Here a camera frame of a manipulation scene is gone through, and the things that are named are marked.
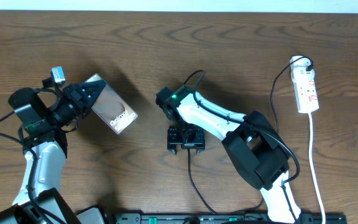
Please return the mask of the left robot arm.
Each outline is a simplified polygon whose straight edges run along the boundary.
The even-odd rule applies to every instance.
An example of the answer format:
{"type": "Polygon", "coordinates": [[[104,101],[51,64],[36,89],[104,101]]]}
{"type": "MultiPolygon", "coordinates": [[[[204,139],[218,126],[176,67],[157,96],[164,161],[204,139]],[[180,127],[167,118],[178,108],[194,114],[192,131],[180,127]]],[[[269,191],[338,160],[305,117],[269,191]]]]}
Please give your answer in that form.
{"type": "Polygon", "coordinates": [[[26,169],[11,207],[0,212],[0,223],[108,222],[97,205],[75,213],[60,195],[68,150],[63,127],[87,116],[105,85],[95,81],[60,89],[47,79],[43,88],[21,88],[10,96],[12,112],[22,122],[13,140],[22,146],[26,169]]]}

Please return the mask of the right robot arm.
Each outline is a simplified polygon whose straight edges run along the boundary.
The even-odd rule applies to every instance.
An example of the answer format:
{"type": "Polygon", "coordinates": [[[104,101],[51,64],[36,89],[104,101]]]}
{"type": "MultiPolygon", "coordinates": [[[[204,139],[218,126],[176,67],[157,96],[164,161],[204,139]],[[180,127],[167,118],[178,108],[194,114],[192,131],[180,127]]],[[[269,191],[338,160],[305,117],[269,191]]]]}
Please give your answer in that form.
{"type": "Polygon", "coordinates": [[[161,89],[155,102],[175,122],[167,131],[168,151],[176,154],[180,147],[201,152],[209,132],[221,141],[238,174],[261,192],[269,219],[299,222],[301,210],[289,186],[298,174],[289,175],[288,161],[296,157],[262,113],[229,111],[186,85],[177,91],[161,89]]]}

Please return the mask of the bronze Galaxy smartphone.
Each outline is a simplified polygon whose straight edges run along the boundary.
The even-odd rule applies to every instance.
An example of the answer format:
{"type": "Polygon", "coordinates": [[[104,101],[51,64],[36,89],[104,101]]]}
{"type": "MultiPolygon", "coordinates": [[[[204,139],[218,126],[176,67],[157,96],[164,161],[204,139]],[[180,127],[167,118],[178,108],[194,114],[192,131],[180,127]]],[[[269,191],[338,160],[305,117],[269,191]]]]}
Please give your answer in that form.
{"type": "Polygon", "coordinates": [[[92,110],[116,133],[120,134],[129,127],[139,115],[122,97],[97,73],[85,83],[102,81],[105,86],[92,106],[92,110]]]}

